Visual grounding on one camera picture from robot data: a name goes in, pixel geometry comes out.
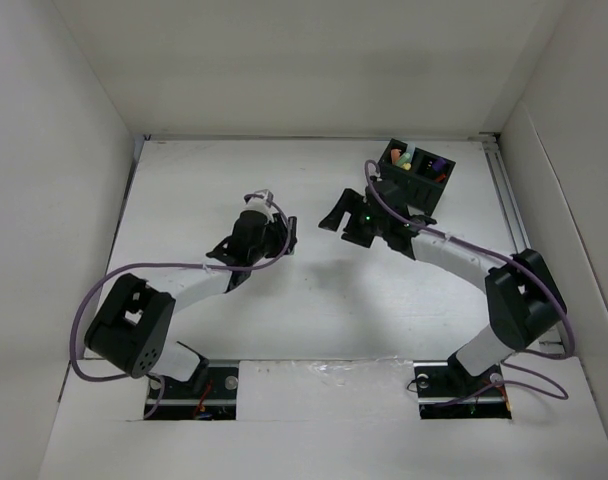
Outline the orange pastel highlighter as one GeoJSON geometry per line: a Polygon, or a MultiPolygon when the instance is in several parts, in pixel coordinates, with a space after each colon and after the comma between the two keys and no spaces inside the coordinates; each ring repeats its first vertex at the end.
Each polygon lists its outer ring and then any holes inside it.
{"type": "Polygon", "coordinates": [[[391,162],[396,164],[400,160],[402,154],[403,152],[400,149],[392,149],[390,152],[391,162]]]}

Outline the mint green pastel highlighter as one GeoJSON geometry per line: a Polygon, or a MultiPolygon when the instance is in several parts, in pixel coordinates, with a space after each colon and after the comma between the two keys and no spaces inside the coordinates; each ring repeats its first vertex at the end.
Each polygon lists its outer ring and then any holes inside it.
{"type": "Polygon", "coordinates": [[[400,155],[397,162],[401,164],[409,163],[411,159],[411,155],[408,152],[405,152],[400,155]]]}

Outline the black highlighter purple cap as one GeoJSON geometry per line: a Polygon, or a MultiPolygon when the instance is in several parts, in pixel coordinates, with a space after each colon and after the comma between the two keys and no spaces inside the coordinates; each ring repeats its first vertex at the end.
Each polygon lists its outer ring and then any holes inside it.
{"type": "Polygon", "coordinates": [[[431,168],[436,172],[441,172],[445,168],[446,165],[447,165],[447,162],[445,159],[437,158],[432,162],[431,168]]]}

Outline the black highlighter green cap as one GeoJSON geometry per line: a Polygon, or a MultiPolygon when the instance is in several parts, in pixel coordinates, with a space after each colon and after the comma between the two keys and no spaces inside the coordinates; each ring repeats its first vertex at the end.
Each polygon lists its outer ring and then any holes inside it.
{"type": "Polygon", "coordinates": [[[287,255],[293,255],[295,253],[295,246],[297,244],[297,223],[298,223],[298,219],[296,216],[290,216],[288,218],[290,237],[289,237],[289,246],[286,251],[287,255]]]}

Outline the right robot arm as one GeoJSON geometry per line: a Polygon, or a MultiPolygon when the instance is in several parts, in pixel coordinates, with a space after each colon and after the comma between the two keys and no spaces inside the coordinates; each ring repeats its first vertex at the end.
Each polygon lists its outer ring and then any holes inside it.
{"type": "Polygon", "coordinates": [[[441,232],[433,218],[412,214],[392,182],[371,180],[364,193],[345,189],[320,223],[345,241],[368,248],[375,238],[403,256],[427,263],[484,293],[488,324],[448,359],[446,381],[457,393],[478,387],[491,367],[524,352],[567,308],[543,257],[525,249],[508,255],[441,232]]]}

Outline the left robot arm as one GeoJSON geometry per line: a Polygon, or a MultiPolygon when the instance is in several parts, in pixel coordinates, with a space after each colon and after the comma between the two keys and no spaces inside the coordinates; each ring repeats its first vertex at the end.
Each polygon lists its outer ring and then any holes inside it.
{"type": "Polygon", "coordinates": [[[207,265],[182,265],[149,279],[120,275],[85,333],[85,346],[131,378],[169,377],[183,395],[200,394],[207,382],[206,359],[167,339],[173,315],[233,291],[262,260],[290,255],[296,228],[294,216],[246,210],[232,233],[206,254],[207,265]]]}

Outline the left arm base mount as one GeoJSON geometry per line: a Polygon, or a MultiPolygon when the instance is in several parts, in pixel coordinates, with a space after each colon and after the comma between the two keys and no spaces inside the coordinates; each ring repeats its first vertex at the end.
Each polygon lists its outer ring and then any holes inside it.
{"type": "Polygon", "coordinates": [[[190,380],[165,378],[158,405],[159,385],[150,378],[144,405],[144,419],[150,421],[234,421],[239,387],[238,360],[209,360],[200,364],[190,380]]]}

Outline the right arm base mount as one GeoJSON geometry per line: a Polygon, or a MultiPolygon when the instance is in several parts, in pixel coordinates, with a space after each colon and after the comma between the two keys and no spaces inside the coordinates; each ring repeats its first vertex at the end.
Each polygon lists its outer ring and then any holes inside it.
{"type": "Polygon", "coordinates": [[[407,389],[417,394],[422,420],[512,418],[498,364],[479,376],[446,360],[414,361],[413,369],[407,389]]]}

